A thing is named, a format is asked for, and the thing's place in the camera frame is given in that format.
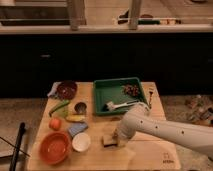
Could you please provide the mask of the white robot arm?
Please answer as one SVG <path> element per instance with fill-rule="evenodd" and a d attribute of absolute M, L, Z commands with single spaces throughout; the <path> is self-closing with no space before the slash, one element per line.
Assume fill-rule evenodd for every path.
<path fill-rule="evenodd" d="M 137 132 L 141 132 L 199 152 L 213 160 L 213 128 L 158 120 L 150 117 L 149 113 L 149 107 L 139 102 L 123 115 L 115 129 L 117 141 L 121 146 Z"/>

